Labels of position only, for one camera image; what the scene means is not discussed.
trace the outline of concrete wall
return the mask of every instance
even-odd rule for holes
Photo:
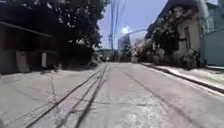
[[[4,48],[5,27],[0,25],[0,73],[8,74],[17,72],[16,52]]]
[[[186,20],[182,22],[178,26],[178,31],[180,33],[180,38],[185,38],[186,35],[184,33],[184,28],[189,28],[190,33],[190,43],[191,43],[191,49],[193,50],[199,50],[200,47],[200,35],[199,35],[199,29],[198,29],[198,21],[197,21],[198,15],[195,14],[191,17],[191,19]],[[187,42],[186,41],[180,41],[179,42],[179,50],[175,52],[175,55],[183,55],[187,52]]]
[[[224,66],[224,30],[203,36],[204,59],[208,65]]]

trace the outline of sky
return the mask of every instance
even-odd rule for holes
[[[162,11],[168,0],[121,0],[124,5],[123,13],[120,13],[114,48],[117,48],[117,40],[126,33],[140,29],[147,29]],[[108,35],[110,34],[111,9],[108,5],[104,12],[104,18],[98,22],[103,48],[109,48]]]

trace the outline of asphalt road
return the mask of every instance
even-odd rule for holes
[[[139,64],[111,63],[32,127],[224,128],[224,97]]]

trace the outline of tree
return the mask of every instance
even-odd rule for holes
[[[163,49],[165,51],[164,56],[168,58],[179,49],[180,37],[177,25],[174,22],[175,18],[175,14],[170,11],[165,18],[158,19],[152,36],[155,45]]]
[[[51,34],[64,43],[82,40],[88,47],[98,47],[97,22],[107,4],[107,0],[12,0],[7,12],[14,24]]]
[[[122,54],[120,56],[120,61],[122,62],[130,62],[131,61],[131,57],[132,57],[132,53],[131,53],[132,49],[131,49],[131,44],[129,41],[125,41],[124,42],[124,47],[122,49]]]

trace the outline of green tree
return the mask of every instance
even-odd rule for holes
[[[153,40],[158,48],[165,51],[165,57],[170,58],[179,49],[179,32],[175,24],[175,14],[169,12],[165,18],[158,19],[153,31]]]
[[[131,44],[128,41],[124,42],[124,47],[122,49],[122,54],[120,55],[120,61],[122,62],[130,62],[132,57],[132,49]]]

